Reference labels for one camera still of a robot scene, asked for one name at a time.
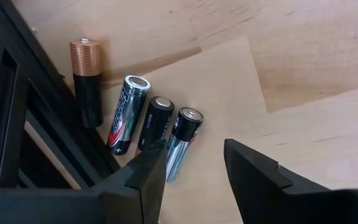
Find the duracell battery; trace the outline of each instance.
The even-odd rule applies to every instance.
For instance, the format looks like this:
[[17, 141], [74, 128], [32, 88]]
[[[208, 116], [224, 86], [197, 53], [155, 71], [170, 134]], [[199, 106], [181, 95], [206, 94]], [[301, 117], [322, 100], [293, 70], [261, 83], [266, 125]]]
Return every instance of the duracell battery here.
[[86, 128], [103, 123], [101, 42], [80, 39], [70, 42], [75, 96]]
[[137, 144], [136, 154], [149, 147], [156, 140], [165, 137], [165, 132], [174, 109], [175, 105], [164, 97], [157, 96], [150, 100]]

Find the wood grain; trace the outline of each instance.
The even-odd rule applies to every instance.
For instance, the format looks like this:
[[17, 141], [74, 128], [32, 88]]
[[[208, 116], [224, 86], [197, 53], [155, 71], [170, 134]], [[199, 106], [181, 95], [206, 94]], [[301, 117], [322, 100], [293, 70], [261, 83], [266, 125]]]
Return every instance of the wood grain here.
[[105, 74], [144, 74], [247, 35], [269, 112], [358, 89], [357, 0], [16, 0], [72, 84], [68, 41], [105, 41]]
[[73, 80], [68, 42], [81, 37], [104, 41], [107, 80], [146, 73], [201, 51], [179, 0], [69, 1], [16, 3], [69, 85]]
[[[267, 114], [247, 39], [207, 50], [146, 74], [145, 78], [152, 84], [149, 97], [171, 99], [176, 106], [175, 116], [181, 107], [190, 106], [205, 117], [180, 176], [166, 186], [161, 223], [237, 223], [241, 218], [226, 175], [223, 141], [230, 136], [226, 131], [238, 122], [237, 118]], [[105, 139], [120, 90], [121, 86], [115, 86], [104, 92], [105, 105], [113, 109], [98, 128]], [[134, 156], [143, 117], [129, 152], [116, 157], [121, 164]]]
[[185, 2], [203, 49], [248, 35], [269, 111], [358, 89], [358, 1]]
[[[358, 90], [267, 113], [245, 37], [146, 74], [151, 96], [205, 116], [184, 166], [165, 188], [162, 223], [242, 223], [227, 179], [223, 143], [234, 138], [330, 189], [358, 188]], [[114, 109], [121, 87], [104, 92]], [[99, 132], [106, 139], [114, 111]], [[129, 152], [137, 144], [143, 118]]]

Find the battery label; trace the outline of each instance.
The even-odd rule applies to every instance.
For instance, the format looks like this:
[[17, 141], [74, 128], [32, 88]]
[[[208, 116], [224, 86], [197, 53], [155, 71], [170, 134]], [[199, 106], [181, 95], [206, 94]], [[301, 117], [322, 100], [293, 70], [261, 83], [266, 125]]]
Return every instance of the battery label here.
[[200, 130], [200, 127], [198, 126], [198, 128], [196, 129], [196, 131], [194, 132], [194, 135], [192, 137], [192, 139], [190, 139], [190, 144], [193, 143], [194, 139], [196, 138], [198, 131]]
[[165, 123], [165, 126], [164, 126], [164, 132], [162, 133], [161, 135], [161, 139], [163, 139], [165, 137], [165, 133], [167, 132], [167, 128], [168, 128], [168, 125], [169, 125], [169, 121], [171, 120], [171, 116], [168, 117], [167, 119], [167, 122]]
[[150, 114], [150, 115], [149, 115], [149, 118], [147, 119], [147, 126], [146, 126], [146, 128], [149, 128], [149, 127], [150, 127], [150, 123], [152, 122], [152, 119], [153, 119], [153, 115]]
[[116, 114], [114, 115], [114, 121], [112, 123], [112, 132], [109, 136], [109, 147], [113, 147], [119, 141], [122, 131], [125, 128], [124, 124], [124, 107], [129, 100], [129, 95], [125, 90], [121, 91], [121, 95], [118, 100]]
[[175, 121], [175, 128], [178, 128], [179, 125], [179, 117], [177, 118], [177, 120]]

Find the energizer battery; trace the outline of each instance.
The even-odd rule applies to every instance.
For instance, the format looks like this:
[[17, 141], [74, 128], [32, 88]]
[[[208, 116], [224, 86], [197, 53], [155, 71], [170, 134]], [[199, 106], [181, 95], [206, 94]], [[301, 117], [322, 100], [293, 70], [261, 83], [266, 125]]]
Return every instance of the energizer battery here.
[[190, 144], [203, 121], [204, 116], [200, 112], [191, 108], [180, 109], [168, 143], [167, 183], [177, 178]]
[[165, 137], [167, 126], [171, 119], [175, 105], [164, 97], [153, 97], [147, 107], [142, 132], [137, 144], [138, 151], [143, 151], [158, 139]]
[[150, 86], [144, 78], [125, 77], [107, 142], [111, 154], [121, 156], [128, 151]]

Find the wooden floor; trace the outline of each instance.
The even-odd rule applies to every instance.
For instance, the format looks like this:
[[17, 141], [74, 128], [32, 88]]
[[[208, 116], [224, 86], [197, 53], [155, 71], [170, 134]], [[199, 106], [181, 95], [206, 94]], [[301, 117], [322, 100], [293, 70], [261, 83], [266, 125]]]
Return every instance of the wooden floor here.
[[69, 85], [80, 37], [105, 41], [111, 79], [246, 35], [269, 112], [358, 89], [358, 0], [14, 2]]

